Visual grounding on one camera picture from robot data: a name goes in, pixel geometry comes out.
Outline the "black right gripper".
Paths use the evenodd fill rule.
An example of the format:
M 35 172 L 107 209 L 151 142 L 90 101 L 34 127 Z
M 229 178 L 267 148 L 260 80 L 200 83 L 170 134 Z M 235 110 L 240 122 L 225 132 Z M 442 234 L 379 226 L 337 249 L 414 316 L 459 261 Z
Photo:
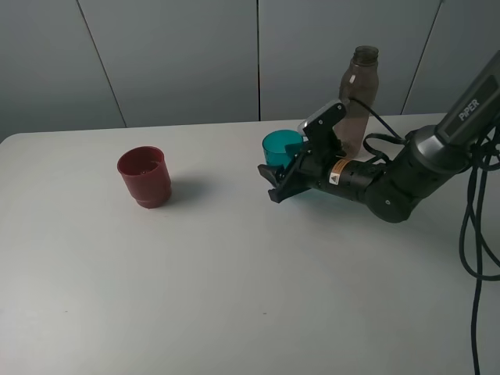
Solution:
M 350 199 L 344 187 L 330 182 L 334 164 L 345 156 L 334 133 L 334 125 L 344 118 L 340 117 L 340 112 L 330 109 L 311 122 L 305 128 L 307 141 L 287 167 L 258 165 L 260 176 L 273 186 L 268 190 L 272 202 L 281 203 L 311 188 Z

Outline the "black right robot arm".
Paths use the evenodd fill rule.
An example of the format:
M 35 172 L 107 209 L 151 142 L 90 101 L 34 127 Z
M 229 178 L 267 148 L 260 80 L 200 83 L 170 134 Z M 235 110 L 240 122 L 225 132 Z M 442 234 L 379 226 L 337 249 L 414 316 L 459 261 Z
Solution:
M 499 56 L 494 55 L 467 91 L 436 125 L 409 132 L 374 134 L 373 138 L 401 145 L 394 159 L 370 148 L 372 159 L 348 159 L 334 125 L 346 115 L 334 101 L 304 123 L 305 144 L 285 150 L 287 166 L 261 164 L 259 174 L 272 184 L 269 197 L 280 203 L 317 189 L 366 205 L 380 219 L 400 223 L 424 198 L 472 166 L 493 170 L 485 156 L 496 156 L 499 139 Z

